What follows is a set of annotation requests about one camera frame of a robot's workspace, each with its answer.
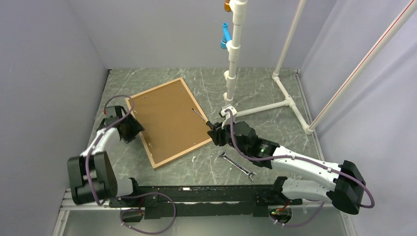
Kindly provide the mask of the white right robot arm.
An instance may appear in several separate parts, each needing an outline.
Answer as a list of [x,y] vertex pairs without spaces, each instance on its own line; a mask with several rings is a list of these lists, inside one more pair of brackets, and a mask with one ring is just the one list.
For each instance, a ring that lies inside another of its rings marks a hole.
[[323,201],[351,215],[357,215],[360,208],[365,207],[362,198],[369,190],[355,163],[348,160],[342,164],[331,163],[296,153],[258,137],[244,121],[232,125],[210,121],[205,124],[209,127],[207,134],[216,146],[230,145],[258,167],[283,169],[304,178],[278,177],[271,190],[275,203],[297,199]]

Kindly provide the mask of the wooden picture frame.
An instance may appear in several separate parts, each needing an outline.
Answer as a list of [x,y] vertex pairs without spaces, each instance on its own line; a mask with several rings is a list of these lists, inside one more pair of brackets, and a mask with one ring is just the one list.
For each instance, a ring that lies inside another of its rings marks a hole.
[[145,128],[142,141],[153,169],[161,168],[211,142],[207,119],[183,78],[177,78],[126,99],[134,118]]

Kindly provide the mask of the black yellow screwdriver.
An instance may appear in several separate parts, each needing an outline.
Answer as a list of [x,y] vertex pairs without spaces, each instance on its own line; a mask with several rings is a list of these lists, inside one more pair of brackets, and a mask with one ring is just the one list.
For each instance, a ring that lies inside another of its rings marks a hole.
[[203,117],[202,114],[200,114],[196,109],[192,108],[192,111],[195,112],[203,121],[204,124],[207,124],[208,120],[206,118]]

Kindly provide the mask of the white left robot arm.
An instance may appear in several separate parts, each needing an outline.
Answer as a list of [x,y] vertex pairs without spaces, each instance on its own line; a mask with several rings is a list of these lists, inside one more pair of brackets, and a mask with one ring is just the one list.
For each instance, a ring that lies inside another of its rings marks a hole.
[[79,156],[67,161],[67,171],[74,204],[102,204],[104,200],[121,197],[130,207],[141,200],[134,178],[116,178],[108,152],[119,141],[130,143],[144,127],[123,106],[104,110],[96,136]]

